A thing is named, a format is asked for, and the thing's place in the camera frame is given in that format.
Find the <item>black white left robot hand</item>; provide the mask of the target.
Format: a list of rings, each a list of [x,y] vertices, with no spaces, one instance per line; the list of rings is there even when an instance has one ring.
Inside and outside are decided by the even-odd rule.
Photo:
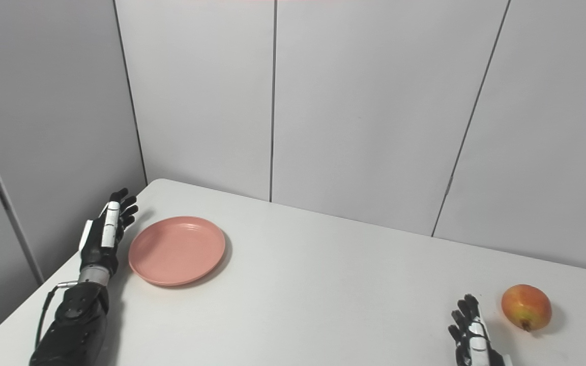
[[[139,211],[137,197],[130,195],[128,188],[112,192],[100,215],[88,220],[79,243],[80,270],[100,268],[108,278],[116,274],[119,267],[118,245],[125,230],[135,222]]]

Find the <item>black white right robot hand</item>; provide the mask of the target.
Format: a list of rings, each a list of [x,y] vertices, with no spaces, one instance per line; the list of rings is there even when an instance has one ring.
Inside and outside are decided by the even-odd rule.
[[[490,334],[479,310],[476,297],[466,294],[451,312],[454,324],[448,327],[455,342],[457,365],[512,365],[509,355],[493,349]]]

